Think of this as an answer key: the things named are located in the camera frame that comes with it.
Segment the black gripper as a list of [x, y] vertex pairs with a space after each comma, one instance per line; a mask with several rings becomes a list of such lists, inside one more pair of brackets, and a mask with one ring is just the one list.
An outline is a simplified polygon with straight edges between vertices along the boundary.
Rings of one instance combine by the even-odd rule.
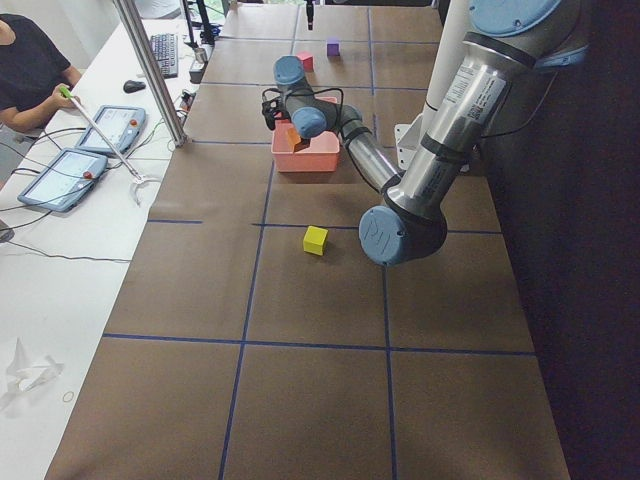
[[315, 2], [313, 0], [305, 1], [305, 12], [306, 12], [307, 29], [309, 31], [312, 31], [314, 28], [314, 12], [315, 12]]

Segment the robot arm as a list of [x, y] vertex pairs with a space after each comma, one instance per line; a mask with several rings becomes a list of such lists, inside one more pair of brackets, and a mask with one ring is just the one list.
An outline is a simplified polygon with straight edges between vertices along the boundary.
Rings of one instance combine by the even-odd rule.
[[341, 140], [354, 166], [383, 198], [363, 214], [359, 240], [380, 265], [435, 253], [447, 235], [440, 204], [514, 80], [584, 60], [590, 1], [453, 1], [444, 21], [425, 107], [409, 126], [415, 142], [405, 169], [386, 157], [360, 112], [320, 99], [301, 61], [274, 65], [274, 98], [263, 99], [270, 129], [288, 120], [298, 146], [324, 132]]

